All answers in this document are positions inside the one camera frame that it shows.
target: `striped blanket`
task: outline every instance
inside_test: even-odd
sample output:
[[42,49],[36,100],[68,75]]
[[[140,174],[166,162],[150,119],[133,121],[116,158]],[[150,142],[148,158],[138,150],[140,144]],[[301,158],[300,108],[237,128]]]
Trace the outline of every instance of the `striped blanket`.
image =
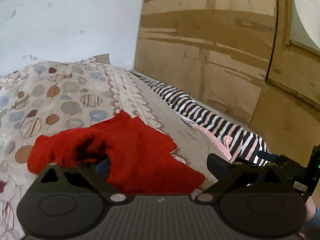
[[232,163],[237,157],[264,166],[268,161],[258,158],[257,153],[260,150],[269,152],[268,146],[259,135],[244,130],[241,125],[233,124],[222,117],[210,112],[200,106],[188,94],[177,89],[172,85],[161,83],[157,80],[148,79],[136,75],[145,82],[157,95],[159,95],[174,111],[182,115],[183,121],[187,120],[203,126],[209,130],[215,137],[223,141],[224,136],[232,137],[229,144]]

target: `polka dot bedsheet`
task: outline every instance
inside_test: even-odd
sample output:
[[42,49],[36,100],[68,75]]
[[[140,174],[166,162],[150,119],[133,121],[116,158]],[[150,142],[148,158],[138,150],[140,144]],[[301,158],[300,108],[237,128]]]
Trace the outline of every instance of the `polka dot bedsheet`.
[[224,157],[222,153],[133,74],[95,58],[38,63],[0,76],[1,240],[24,236],[16,208],[36,178],[26,165],[36,138],[88,127],[120,109],[173,138],[178,147],[172,157],[206,176],[199,190],[216,181],[206,168],[206,158],[211,152]]

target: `gray plastic base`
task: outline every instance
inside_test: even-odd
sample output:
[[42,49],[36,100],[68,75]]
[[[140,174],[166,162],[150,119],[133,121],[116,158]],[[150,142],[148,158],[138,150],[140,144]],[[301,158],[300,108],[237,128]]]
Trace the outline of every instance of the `gray plastic base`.
[[[254,240],[231,229],[212,206],[194,203],[189,196],[135,196],[113,206],[91,231],[77,240]],[[282,240],[299,240],[292,235]],[[26,236],[24,240],[39,240]]]

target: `person's hand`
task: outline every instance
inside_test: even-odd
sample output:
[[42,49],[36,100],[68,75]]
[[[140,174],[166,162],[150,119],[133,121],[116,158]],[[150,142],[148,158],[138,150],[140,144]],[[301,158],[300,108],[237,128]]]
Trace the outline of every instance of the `person's hand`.
[[308,198],[306,202],[306,207],[307,207],[306,223],[308,223],[316,215],[316,209],[317,209],[311,196]]

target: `red cloth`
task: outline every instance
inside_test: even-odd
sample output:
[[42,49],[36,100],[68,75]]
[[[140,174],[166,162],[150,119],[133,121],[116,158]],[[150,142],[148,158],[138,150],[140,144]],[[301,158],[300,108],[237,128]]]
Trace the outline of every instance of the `red cloth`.
[[112,119],[88,128],[39,136],[28,158],[28,169],[39,174],[51,162],[75,167],[88,158],[107,154],[111,164],[106,182],[121,192],[189,194],[205,177],[173,158],[170,152],[176,147],[168,135],[121,110]]

